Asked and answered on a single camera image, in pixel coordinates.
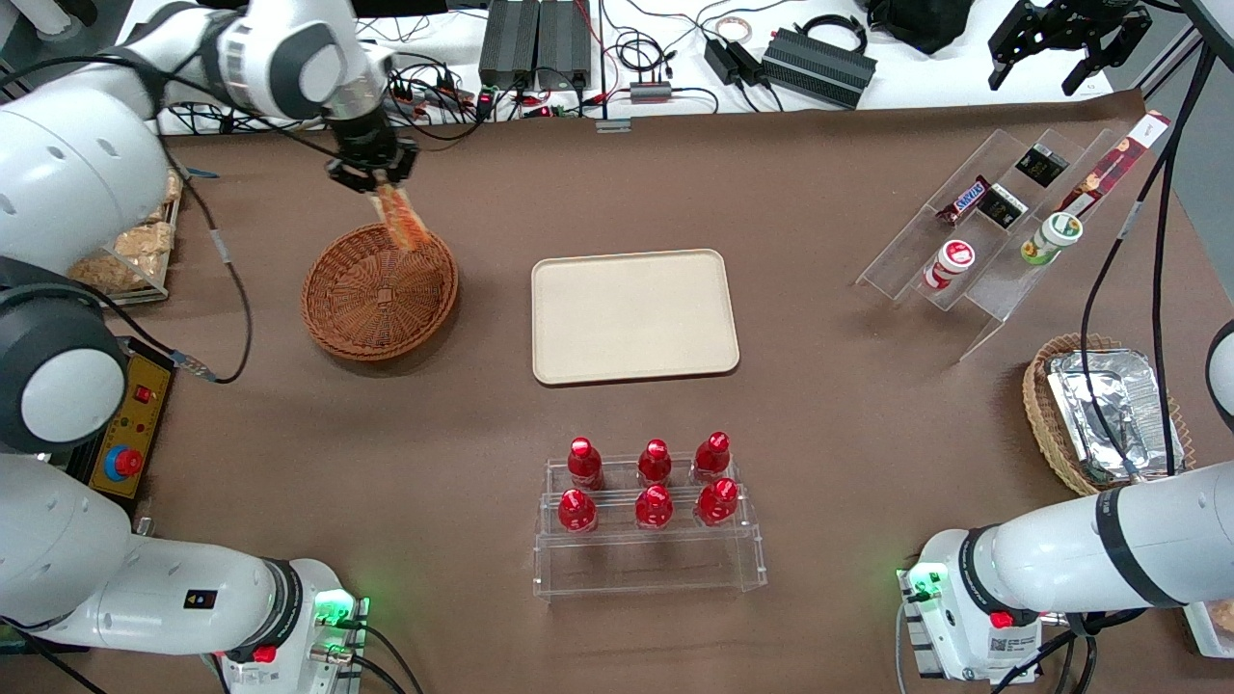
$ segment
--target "power supply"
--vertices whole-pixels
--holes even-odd
[[[539,89],[580,90],[591,86],[591,21],[584,0],[542,0],[539,54],[536,78]]]
[[[480,82],[497,89],[531,89],[536,75],[539,0],[494,0],[480,48]]]
[[[781,28],[763,53],[763,70],[774,84],[843,109],[856,109],[875,61]]]

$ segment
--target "yellow control panel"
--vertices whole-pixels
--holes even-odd
[[[99,452],[91,466],[89,482],[91,489],[125,499],[137,496],[137,485],[146,473],[146,466],[142,464],[137,473],[117,482],[107,477],[107,456],[112,454],[115,458],[118,451],[131,451],[141,456],[139,459],[143,462],[149,458],[154,430],[158,427],[170,385],[170,370],[139,353],[130,357],[128,391],[120,404],[120,411],[102,433]]]

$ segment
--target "black bag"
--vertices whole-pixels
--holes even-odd
[[[871,30],[890,32],[926,53],[955,41],[969,23],[972,0],[863,0]]]

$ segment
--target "white table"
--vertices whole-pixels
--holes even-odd
[[[130,15],[130,25],[141,21],[154,12],[168,0],[136,0],[133,11]],[[708,0],[634,0],[640,7],[649,12],[681,12],[695,16],[700,9],[708,4]],[[774,0],[729,0],[719,5],[705,16],[713,16],[732,7],[761,7],[770,5]],[[908,109],[908,107],[933,107],[933,106],[967,106],[982,104],[1035,104],[1050,101],[1070,101],[1091,99],[1103,94],[1109,94],[1112,88],[1103,74],[1098,74],[1087,82],[1072,96],[1062,94],[1061,83],[1067,73],[1080,61],[1077,52],[1048,51],[1019,63],[1012,70],[1007,82],[998,91],[992,91],[987,84],[987,78],[992,69],[990,51],[986,46],[990,35],[1007,15],[1007,11],[1017,0],[975,0],[969,16],[969,25],[963,36],[951,46],[939,51],[934,56],[924,56],[906,43],[901,43],[887,33],[869,32],[869,48],[866,56],[877,61],[877,69],[874,80],[865,90],[859,107],[861,109]],[[592,25],[600,31],[600,11],[597,0],[590,0],[592,7]],[[632,26],[654,37],[661,46],[681,36],[691,25],[680,19],[650,17],[640,14],[628,0],[605,0],[605,9],[608,16],[618,26]],[[379,40],[387,47],[397,47],[404,51],[432,56],[450,65],[463,78],[463,88],[470,91],[479,90],[478,63],[480,57],[480,44],[484,40],[485,22],[478,19],[485,12],[469,10],[468,15],[449,14],[436,15],[421,20],[421,30],[416,31],[407,41],[390,43],[381,41],[374,30],[380,30],[389,37],[396,37],[399,31],[395,20],[378,20],[374,30],[364,30],[359,33],[362,38]],[[805,23],[816,15],[842,14],[856,16],[865,23],[865,15],[858,7],[855,0],[789,0],[787,2],[761,12],[742,12],[737,16],[744,19],[753,27],[753,36],[745,43],[745,48],[755,57],[760,58],[771,32],[780,27],[791,27],[793,22]],[[417,19],[405,19],[399,22],[404,33],[410,32],[416,26]],[[617,32],[606,22],[603,37],[606,44],[612,44]],[[838,46],[849,47],[854,44],[853,36],[837,27],[819,27],[811,32],[811,36],[823,41],[833,42]],[[734,86],[721,86],[714,73],[707,65],[702,56],[705,38],[697,30],[674,48],[677,56],[671,61],[674,86],[701,86],[711,89],[719,98],[721,112],[748,112],[750,109],[742,99],[740,93]],[[598,67],[598,44],[596,44],[596,62]],[[413,58],[404,58],[406,63],[417,62]],[[617,73],[611,61],[603,63],[610,89],[615,80],[622,86],[628,86],[636,75],[624,68]],[[597,94],[598,72],[596,73],[595,88],[585,93],[585,96]],[[763,88],[748,88],[750,99],[760,110],[775,110],[775,104]],[[830,109],[821,101],[798,95],[785,88],[777,88],[776,93],[784,102],[785,110],[802,109]],[[575,105],[574,94],[554,94],[550,104],[561,106]],[[632,105],[629,101],[618,100],[610,106],[610,117],[664,115],[664,114],[700,114],[711,112],[712,102],[706,94],[691,94],[689,99],[676,98],[666,104]],[[591,111],[598,116],[598,110]]]

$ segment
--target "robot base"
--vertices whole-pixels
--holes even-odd
[[[908,632],[923,677],[939,677],[942,671],[948,679],[987,679],[996,684],[1007,671],[1037,653],[1041,622],[1008,629],[991,626],[990,616],[969,598],[960,579],[960,543],[967,535],[964,530],[939,532],[926,543],[913,568],[898,572]],[[921,590],[934,596],[907,603]],[[1035,679],[1037,668],[1032,668],[1013,683]]]
[[[359,652],[363,642],[354,640],[355,632],[321,625],[318,617],[334,614],[365,621],[368,600],[357,600],[343,590],[334,572],[316,559],[292,559],[291,567],[304,582],[304,604],[291,636],[269,663],[237,663],[220,657],[227,687],[232,694],[354,694],[360,682],[358,672],[350,666],[312,661],[308,653],[329,646]]]

